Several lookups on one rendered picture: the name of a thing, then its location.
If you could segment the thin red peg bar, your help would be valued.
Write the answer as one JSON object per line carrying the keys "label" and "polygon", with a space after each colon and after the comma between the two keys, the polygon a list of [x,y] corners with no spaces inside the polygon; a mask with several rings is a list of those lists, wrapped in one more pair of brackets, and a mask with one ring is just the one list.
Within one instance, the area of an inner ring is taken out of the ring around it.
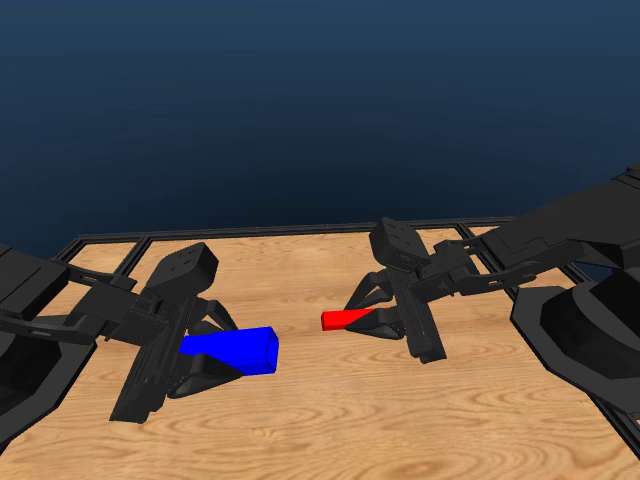
{"label": "thin red peg bar", "polygon": [[321,328],[323,331],[373,331],[379,324],[378,321],[374,320],[374,317],[385,310],[387,310],[386,307],[324,311],[321,314]]}

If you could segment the blue hollow socket block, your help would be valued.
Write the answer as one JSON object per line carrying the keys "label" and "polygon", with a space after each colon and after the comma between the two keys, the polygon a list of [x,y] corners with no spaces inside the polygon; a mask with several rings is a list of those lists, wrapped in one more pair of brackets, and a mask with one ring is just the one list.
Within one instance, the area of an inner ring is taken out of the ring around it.
{"label": "blue hollow socket block", "polygon": [[179,352],[190,356],[206,354],[245,376],[273,374],[277,369],[279,339],[269,326],[186,335]]}

